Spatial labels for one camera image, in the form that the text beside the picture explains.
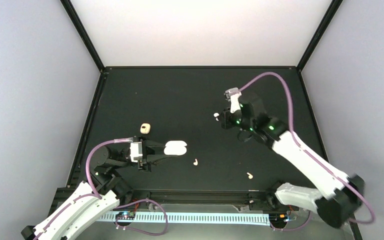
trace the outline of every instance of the purple cable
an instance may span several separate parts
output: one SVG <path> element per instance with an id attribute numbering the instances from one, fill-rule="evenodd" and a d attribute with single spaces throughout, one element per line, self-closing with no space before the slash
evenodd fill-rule
<path id="1" fill-rule="evenodd" d="M 300 229 L 302 229 L 303 227 L 305 227 L 307 224 L 309 224 L 309 222 L 310 222 L 310 220 L 311 220 L 311 215 L 312 215 L 312 212 L 309 211 L 307 220 L 306 220 L 301 226 L 297 226 L 297 227 L 295 227 L 295 228 L 289 228 L 289 229 L 276 228 L 275 226 L 273 226 L 273 224 L 272 224 L 271 222 L 270 222 L 270 227 L 271 227 L 273 230 L 278 230 L 278 231 L 281 231 L 281 232 L 291 232 L 291 231 L 300 230 Z"/>
<path id="2" fill-rule="evenodd" d="M 164 208 L 160 204 L 158 204 L 156 201 L 154 201 L 154 200 L 142 199 L 142 200 L 131 202 L 131 203 L 126 204 L 126 205 L 118 206 L 118 207 L 116 207 L 114 209 L 124 209 L 124 208 L 127 208 L 129 206 L 132 206 L 132 205 L 135 205 L 135 204 L 138 204 L 138 203 L 143 203 L 143 202 L 151 202 L 151 203 L 157 205 L 161 209 L 162 213 L 164 214 L 164 218 L 165 218 L 164 230 L 162 230 L 162 232 L 160 232 L 160 233 L 152 233 L 152 232 L 140 230 L 140 229 L 129 227 L 129 226 L 120 226 L 118 221 L 119 221 L 119 219 L 121 217 L 117 217 L 117 219 L 115 220 L 115 225 L 117 226 L 117 228 L 122 227 L 123 229 L 133 230 L 133 231 L 136 231 L 138 233 L 146 234 L 146 235 L 150 235 L 150 236 L 154 236 L 154 237 L 161 236 L 161 235 L 165 234 L 167 232 L 167 229 L 169 228 L 169 218 L 167 217 L 167 213 L 166 213 L 166 211 L 164 211 Z"/>
<path id="3" fill-rule="evenodd" d="M 286 100 L 287 100 L 287 119 L 288 119 L 288 125 L 289 125 L 289 130 L 291 132 L 291 136 L 292 136 L 292 139 L 293 141 L 295 142 L 295 144 L 298 146 L 298 147 L 301 147 L 301 144 L 298 142 L 298 140 L 295 138 L 295 131 L 294 131 L 294 110 L 293 110 L 293 104 L 292 104 L 292 95 L 291 95 L 291 92 L 289 90 L 289 87 L 288 87 L 288 84 L 286 83 L 286 81 L 277 73 L 275 72 L 271 72 L 271 71 L 268 71 L 268 72 L 264 72 L 264 73 L 261 73 L 260 75 L 254 77 L 251 81 L 249 81 L 247 84 L 245 84 L 243 87 L 241 87 L 239 89 L 239 91 L 243 91 L 245 90 L 246 88 L 248 88 L 251 84 L 253 84 L 255 81 L 259 80 L 260 78 L 264 77 L 264 76 L 268 76 L 268 75 L 271 75 L 271 76 L 275 76 L 276 78 L 279 79 L 279 81 L 282 83 L 282 86 L 283 86 L 283 89 L 284 89 L 284 92 L 286 94 Z M 344 180 L 342 180 L 341 178 L 339 178 L 338 176 L 336 176 L 329 168 L 327 168 L 325 165 L 323 165 L 323 163 L 321 163 L 319 160 L 317 160 L 317 158 L 315 156 L 313 156 L 310 152 L 308 152 L 307 150 L 304 150 L 304 152 L 310 157 L 312 158 L 316 163 L 318 163 L 323 169 L 325 169 L 330 175 L 332 175 L 333 177 L 335 177 L 338 181 L 340 181 L 345 187 L 347 187 L 352 193 L 354 193 L 367 207 L 368 211 L 370 212 L 370 215 L 371 215 L 371 219 L 370 220 L 356 220 L 356 219 L 352 219 L 350 218 L 349 221 L 350 222 L 353 222 L 353 223 L 358 223 L 358 224 L 372 224 L 375 222 L 375 219 L 376 219 L 376 216 L 375 216 L 375 211 L 373 210 L 372 206 L 370 205 L 370 203 L 363 197 L 363 195 L 361 195 L 353 186 L 351 186 L 349 183 L 345 182 Z"/>
<path id="4" fill-rule="evenodd" d="M 86 159 L 86 178 L 87 178 L 87 183 L 89 183 L 90 187 L 92 188 L 93 194 L 95 194 L 95 197 L 98 199 L 102 199 L 101 195 L 98 193 L 97 188 L 95 187 L 94 183 L 92 182 L 92 177 L 91 177 L 91 159 L 92 156 L 94 155 L 95 151 L 98 150 L 100 147 L 103 147 L 108 144 L 118 144 L 118 143 L 131 143 L 132 138 L 120 138 L 120 139 L 114 139 L 114 140 L 109 140 L 109 141 L 104 141 L 98 145 L 96 145 L 89 153 Z"/>
<path id="5" fill-rule="evenodd" d="M 73 201 L 76 202 L 77 200 L 82 199 L 84 197 L 95 197 L 95 195 L 93 193 L 81 195 L 81 196 L 76 197 Z M 59 212 L 57 214 L 55 214 L 55 216 L 53 216 L 53 218 L 51 218 L 51 220 L 49 220 L 49 222 L 45 225 L 43 230 L 45 231 L 46 229 L 48 229 L 51 226 L 51 224 L 58 218 L 58 216 L 60 216 L 71 205 L 72 205 L 71 203 L 68 203 L 63 208 L 61 208 L 61 210 L 59 210 Z M 40 232 L 37 236 L 35 236 L 33 238 L 33 240 L 38 240 L 41 237 L 41 235 L 42 235 L 42 232 Z"/>

